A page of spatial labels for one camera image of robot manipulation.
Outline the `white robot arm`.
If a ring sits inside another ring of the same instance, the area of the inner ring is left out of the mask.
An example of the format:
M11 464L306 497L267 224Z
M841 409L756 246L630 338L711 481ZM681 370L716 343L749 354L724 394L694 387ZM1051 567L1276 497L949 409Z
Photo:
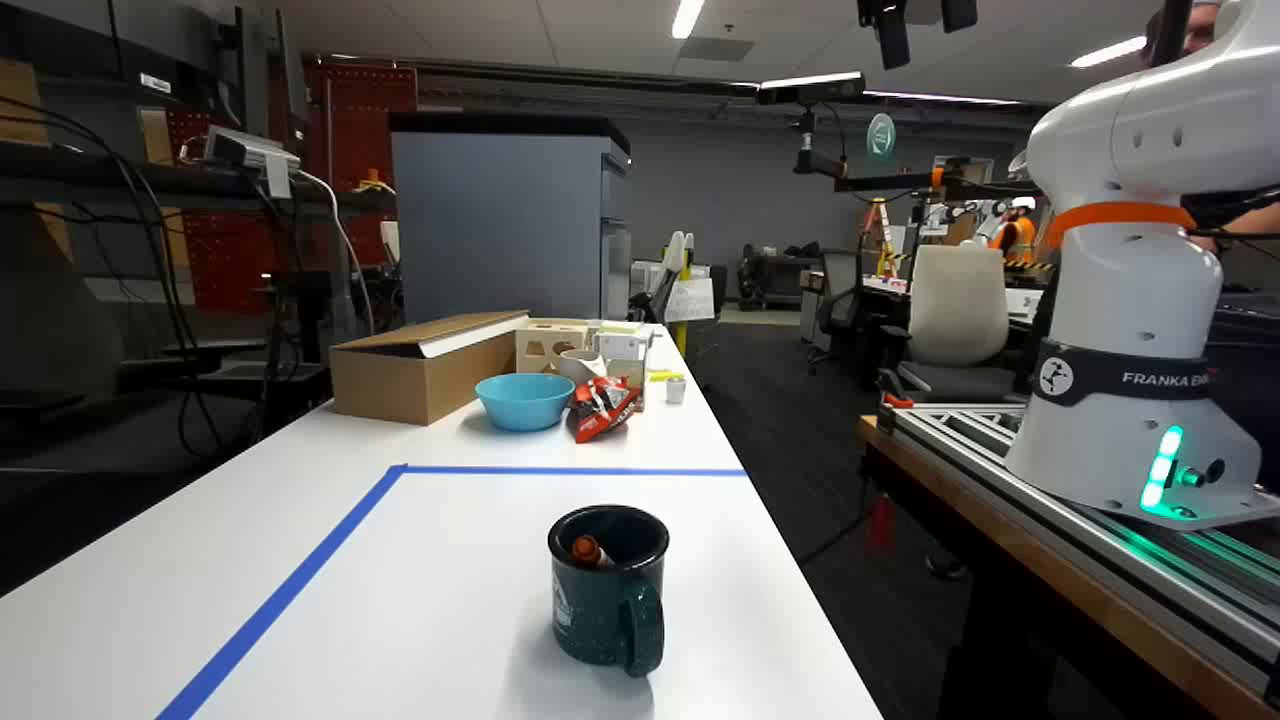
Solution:
M1280 0L1222 10L1202 49L1085 88L1026 134L1056 297L1007 472L1177 533L1276 512L1258 439L1214 404L1222 270L1188 203L1276 183Z

